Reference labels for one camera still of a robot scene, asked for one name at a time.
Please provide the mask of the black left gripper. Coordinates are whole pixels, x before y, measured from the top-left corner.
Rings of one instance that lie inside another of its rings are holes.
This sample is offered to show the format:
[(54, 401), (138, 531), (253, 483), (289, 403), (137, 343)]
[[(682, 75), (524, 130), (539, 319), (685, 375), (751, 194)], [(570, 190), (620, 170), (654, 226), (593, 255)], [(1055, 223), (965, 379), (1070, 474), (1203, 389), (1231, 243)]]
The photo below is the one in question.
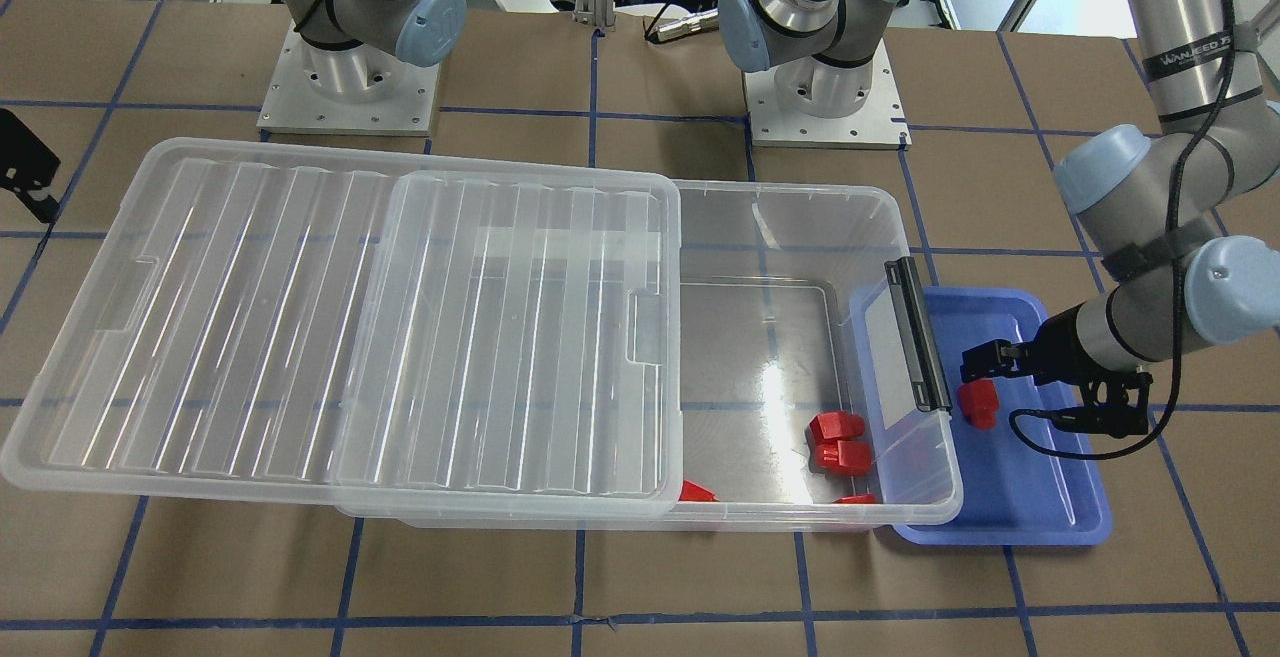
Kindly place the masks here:
[[(1032, 341), (1019, 346), (1006, 339), (993, 339), (965, 350), (960, 366), (963, 384), (982, 379), (1015, 378), (1019, 377), (1019, 368), (1030, 375), (1037, 385), (1060, 382), (1074, 387), (1106, 373), (1144, 371), (1139, 364), (1130, 360), (1117, 361), (1092, 355), (1076, 329), (1079, 312), (1079, 309), (1073, 309), (1051, 318)], [(1038, 418), (1056, 428), (1053, 418), (1062, 410), (1065, 409), (1018, 409), (1015, 418)]]

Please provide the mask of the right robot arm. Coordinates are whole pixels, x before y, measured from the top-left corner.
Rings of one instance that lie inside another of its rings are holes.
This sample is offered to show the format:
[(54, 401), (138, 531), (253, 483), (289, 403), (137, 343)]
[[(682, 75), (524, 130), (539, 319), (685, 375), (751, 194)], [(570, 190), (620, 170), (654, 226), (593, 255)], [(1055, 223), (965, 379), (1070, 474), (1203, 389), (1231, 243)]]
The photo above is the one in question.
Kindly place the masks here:
[(428, 149), (465, 0), (3, 0), (3, 229), (92, 231), (174, 137)]

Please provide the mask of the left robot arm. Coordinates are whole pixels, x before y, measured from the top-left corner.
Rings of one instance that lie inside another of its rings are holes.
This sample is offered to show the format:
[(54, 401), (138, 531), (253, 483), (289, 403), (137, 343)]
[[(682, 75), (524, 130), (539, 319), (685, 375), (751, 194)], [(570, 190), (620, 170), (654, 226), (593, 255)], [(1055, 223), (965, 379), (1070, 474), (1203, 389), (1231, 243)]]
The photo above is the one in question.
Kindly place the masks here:
[[(741, 72), (806, 79), (797, 108), (836, 118), (855, 102), (819, 100), (820, 83), (861, 79), (897, 1), (718, 0), (717, 9)], [(970, 405), (991, 378), (1076, 385), (1082, 407), (1039, 416), (1064, 432), (1151, 441), (1151, 366), (1170, 364), (1174, 409), (1187, 355), (1277, 325), (1277, 251), (1220, 236), (1210, 222), (1219, 205), (1277, 179), (1277, 105), (1263, 95), (1254, 31), (1234, 0), (1128, 4), (1161, 133), (1121, 124), (1053, 169), (1115, 287), (1048, 319), (1028, 342), (966, 351), (959, 394)]]

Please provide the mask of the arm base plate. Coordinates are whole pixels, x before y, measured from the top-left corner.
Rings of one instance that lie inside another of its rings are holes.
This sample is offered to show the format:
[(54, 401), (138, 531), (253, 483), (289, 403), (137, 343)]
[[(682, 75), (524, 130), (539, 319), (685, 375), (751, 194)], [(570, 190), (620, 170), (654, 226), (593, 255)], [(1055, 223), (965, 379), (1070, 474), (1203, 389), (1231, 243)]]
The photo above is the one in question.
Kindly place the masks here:
[(314, 47), (289, 24), (257, 127), (271, 134), (429, 137), (442, 68), (361, 45)]
[(905, 150), (913, 145), (883, 41), (869, 63), (806, 58), (742, 74), (753, 142), (771, 149)]

